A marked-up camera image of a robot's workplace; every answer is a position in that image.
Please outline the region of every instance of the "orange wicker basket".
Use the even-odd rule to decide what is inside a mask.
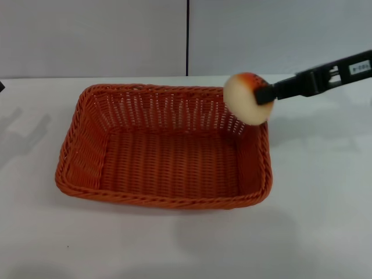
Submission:
[[[253,75],[252,85],[261,85]],[[272,184],[267,123],[236,119],[220,87],[93,85],[78,100],[55,180],[65,194],[96,201],[254,205]]]

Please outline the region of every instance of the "woven plastic strands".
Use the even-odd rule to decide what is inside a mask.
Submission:
[[[241,123],[222,88],[93,85],[78,100],[55,180],[65,194],[96,201],[254,205],[272,184],[267,124]]]

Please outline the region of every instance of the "white wall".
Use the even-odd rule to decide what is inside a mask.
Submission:
[[[0,0],[0,78],[184,76],[185,0]]]
[[[372,48],[371,0],[191,0],[190,75],[294,73]]]

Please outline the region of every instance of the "white tabletop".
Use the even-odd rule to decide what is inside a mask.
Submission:
[[[370,279],[372,80],[276,103],[274,185],[257,206],[162,210],[72,198],[55,186],[84,88],[223,85],[226,78],[3,80],[0,278]]]

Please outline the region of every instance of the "basket bottom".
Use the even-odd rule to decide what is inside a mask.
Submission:
[[[109,135],[99,189],[168,198],[239,195],[237,148],[215,135]]]

